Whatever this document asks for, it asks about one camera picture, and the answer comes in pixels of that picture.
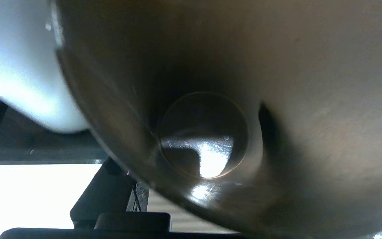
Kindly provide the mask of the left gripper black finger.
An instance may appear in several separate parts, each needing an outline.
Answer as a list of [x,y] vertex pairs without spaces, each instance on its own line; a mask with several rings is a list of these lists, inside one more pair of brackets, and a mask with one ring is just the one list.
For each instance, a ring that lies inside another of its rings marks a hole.
[[70,219],[75,229],[93,229],[100,214],[146,212],[148,200],[149,188],[108,158],[70,210]]

